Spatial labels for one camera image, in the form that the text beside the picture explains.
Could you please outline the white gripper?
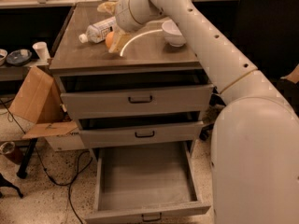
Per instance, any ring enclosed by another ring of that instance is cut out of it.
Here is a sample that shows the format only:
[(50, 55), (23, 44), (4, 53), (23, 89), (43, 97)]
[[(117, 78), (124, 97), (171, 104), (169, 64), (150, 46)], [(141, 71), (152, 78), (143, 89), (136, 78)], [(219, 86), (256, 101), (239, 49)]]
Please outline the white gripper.
[(131, 39), (131, 34), (140, 29), (140, 24), (134, 19), (131, 9), (130, 0), (119, 0), (115, 2), (104, 2), (97, 7), (100, 13), (109, 13), (116, 18), (116, 22), (122, 30), (115, 30), (113, 43), (108, 51), (110, 53), (120, 53), (126, 43)]

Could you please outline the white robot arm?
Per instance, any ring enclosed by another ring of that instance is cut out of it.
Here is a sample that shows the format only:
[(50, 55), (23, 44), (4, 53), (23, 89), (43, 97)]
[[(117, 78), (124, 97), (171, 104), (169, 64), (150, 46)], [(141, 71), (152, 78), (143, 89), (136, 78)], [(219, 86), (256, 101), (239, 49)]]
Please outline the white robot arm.
[(105, 1), (111, 51), (147, 22), (170, 18), (225, 103), (211, 138), (215, 224), (299, 224), (299, 118), (272, 83), (192, 0)]

